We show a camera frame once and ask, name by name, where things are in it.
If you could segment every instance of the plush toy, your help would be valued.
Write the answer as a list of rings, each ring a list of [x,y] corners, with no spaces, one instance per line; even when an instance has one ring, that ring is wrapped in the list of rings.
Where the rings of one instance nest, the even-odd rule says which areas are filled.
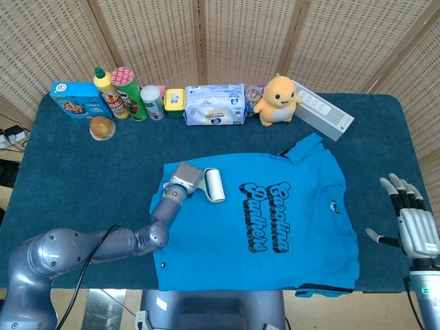
[[[301,102],[294,82],[288,77],[276,74],[266,85],[263,97],[254,107],[254,112],[260,114],[261,124],[269,127],[274,122],[291,122],[296,103]]]

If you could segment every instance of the lint roller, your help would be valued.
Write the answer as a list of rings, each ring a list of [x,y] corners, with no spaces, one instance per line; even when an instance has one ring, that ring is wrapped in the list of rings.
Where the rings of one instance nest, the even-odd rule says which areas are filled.
[[[205,192],[210,203],[221,203],[226,200],[223,184],[221,183],[220,171],[213,167],[205,168],[199,187]]]

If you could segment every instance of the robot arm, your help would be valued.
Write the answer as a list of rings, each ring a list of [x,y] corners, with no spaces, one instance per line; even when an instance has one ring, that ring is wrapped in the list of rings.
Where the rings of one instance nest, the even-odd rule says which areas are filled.
[[[154,209],[151,224],[133,232],[118,228],[82,233],[58,228],[23,242],[10,256],[8,292],[0,313],[0,330],[55,329],[57,316],[50,300],[55,278],[83,264],[96,248],[91,262],[101,263],[141,256],[163,248],[182,202],[197,189],[204,172],[180,163]]]
[[[413,260],[409,280],[419,302],[425,329],[440,329],[440,267],[435,265],[435,259],[440,255],[440,238],[435,219],[425,210],[424,198],[413,185],[392,173],[390,181],[381,178],[380,183],[390,195],[399,225],[399,238],[379,235],[371,228],[365,231],[378,243],[401,247]]]

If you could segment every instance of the table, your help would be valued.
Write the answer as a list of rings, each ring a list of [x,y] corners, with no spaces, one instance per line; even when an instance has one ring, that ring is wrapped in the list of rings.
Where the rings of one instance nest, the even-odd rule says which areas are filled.
[[[323,140],[345,175],[346,209],[358,234],[360,278],[355,289],[402,291],[410,261],[399,249],[376,244],[364,232],[372,227],[388,236],[397,234],[381,176],[397,173],[426,196],[402,107],[387,95],[321,96],[355,118],[338,142]],[[20,242],[52,228],[87,232],[113,223],[132,230],[146,225],[165,163],[222,153],[277,153],[319,133],[299,118],[270,128],[262,127],[258,118],[248,118],[243,126],[188,127],[171,118],[115,123],[110,140],[95,141],[88,120],[68,118],[49,96],[43,98],[0,227],[0,264],[6,265]],[[54,286],[74,287],[78,274],[76,269],[62,275]],[[6,267],[1,267],[0,287],[6,285]],[[91,265],[83,286],[157,289],[153,256]]]

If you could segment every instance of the small white bottle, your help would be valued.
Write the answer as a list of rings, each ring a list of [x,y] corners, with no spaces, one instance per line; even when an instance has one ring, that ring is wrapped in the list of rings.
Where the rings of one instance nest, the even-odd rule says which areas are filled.
[[[140,97],[151,119],[161,120],[165,117],[164,101],[162,100],[158,86],[145,86],[140,91]]]

